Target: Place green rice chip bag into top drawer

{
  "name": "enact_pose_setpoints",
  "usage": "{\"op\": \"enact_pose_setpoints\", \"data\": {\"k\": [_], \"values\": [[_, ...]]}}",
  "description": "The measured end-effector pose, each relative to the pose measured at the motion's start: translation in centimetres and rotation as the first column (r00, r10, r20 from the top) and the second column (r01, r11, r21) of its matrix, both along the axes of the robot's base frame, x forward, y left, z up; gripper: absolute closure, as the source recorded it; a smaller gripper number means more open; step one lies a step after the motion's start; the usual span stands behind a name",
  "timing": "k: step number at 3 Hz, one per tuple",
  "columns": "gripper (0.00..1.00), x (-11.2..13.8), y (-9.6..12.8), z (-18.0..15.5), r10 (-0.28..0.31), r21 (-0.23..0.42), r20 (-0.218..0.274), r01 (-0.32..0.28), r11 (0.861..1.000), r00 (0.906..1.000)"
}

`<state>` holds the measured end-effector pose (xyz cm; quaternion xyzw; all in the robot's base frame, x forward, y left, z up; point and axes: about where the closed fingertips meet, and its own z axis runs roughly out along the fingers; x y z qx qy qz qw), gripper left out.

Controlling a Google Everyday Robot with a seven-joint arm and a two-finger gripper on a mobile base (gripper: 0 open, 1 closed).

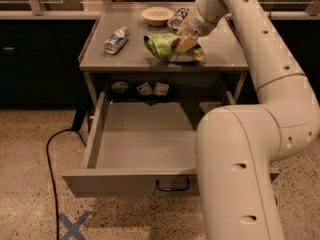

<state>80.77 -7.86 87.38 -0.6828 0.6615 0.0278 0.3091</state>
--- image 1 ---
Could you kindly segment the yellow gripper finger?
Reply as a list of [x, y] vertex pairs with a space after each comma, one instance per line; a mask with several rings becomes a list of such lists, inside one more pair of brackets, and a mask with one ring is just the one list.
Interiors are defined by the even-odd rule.
[[187, 29], [184, 29], [184, 28], [180, 28], [178, 30], [178, 35], [181, 38], [189, 38], [189, 39], [193, 38], [193, 34], [191, 32], [189, 32]]
[[183, 54], [197, 45], [197, 41], [195, 39], [184, 37], [180, 38], [176, 44], [175, 52]]

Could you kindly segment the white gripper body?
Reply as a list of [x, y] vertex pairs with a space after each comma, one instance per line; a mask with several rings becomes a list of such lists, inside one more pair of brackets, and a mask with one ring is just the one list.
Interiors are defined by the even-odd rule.
[[215, 17], [210, 18], [200, 11], [197, 4], [194, 4], [179, 29], [184, 28], [191, 32], [193, 36], [203, 37], [209, 35], [217, 24], [218, 20]]

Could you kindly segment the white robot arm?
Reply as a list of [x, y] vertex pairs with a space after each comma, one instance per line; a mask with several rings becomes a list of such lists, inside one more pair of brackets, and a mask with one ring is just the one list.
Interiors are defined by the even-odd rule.
[[319, 103], [258, 0], [196, 0], [179, 32], [206, 36], [225, 15], [232, 17], [258, 102], [213, 109], [198, 125], [206, 240], [285, 240], [269, 165], [317, 138]]

